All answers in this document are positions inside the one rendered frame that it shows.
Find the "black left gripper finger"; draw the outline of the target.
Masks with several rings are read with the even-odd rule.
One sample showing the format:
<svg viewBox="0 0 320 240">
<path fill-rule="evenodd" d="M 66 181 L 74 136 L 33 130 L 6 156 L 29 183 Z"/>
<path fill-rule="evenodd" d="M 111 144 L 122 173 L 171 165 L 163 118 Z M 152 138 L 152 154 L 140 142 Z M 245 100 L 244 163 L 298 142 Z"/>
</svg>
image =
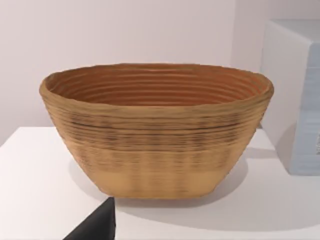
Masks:
<svg viewBox="0 0 320 240">
<path fill-rule="evenodd" d="M 108 197 L 62 240 L 115 240 L 115 198 Z"/>
</svg>

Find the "brown woven basket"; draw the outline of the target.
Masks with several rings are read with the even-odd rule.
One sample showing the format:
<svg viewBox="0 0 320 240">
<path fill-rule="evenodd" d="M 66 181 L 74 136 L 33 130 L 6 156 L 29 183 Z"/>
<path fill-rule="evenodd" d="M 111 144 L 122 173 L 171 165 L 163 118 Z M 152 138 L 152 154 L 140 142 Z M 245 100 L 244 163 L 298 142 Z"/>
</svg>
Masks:
<svg viewBox="0 0 320 240">
<path fill-rule="evenodd" d="M 116 198 L 210 194 L 237 164 L 274 94 L 264 75 L 191 63 L 54 72 L 39 94 L 74 160 Z"/>
</svg>

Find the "pale blue box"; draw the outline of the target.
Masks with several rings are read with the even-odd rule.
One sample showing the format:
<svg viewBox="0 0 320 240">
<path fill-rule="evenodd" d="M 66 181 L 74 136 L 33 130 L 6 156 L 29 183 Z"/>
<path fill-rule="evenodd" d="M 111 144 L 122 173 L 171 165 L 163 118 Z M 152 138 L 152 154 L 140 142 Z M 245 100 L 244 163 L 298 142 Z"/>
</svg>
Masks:
<svg viewBox="0 0 320 240">
<path fill-rule="evenodd" d="M 291 175 L 320 176 L 320 19 L 274 19 L 260 71 L 274 86 L 262 127 Z"/>
</svg>

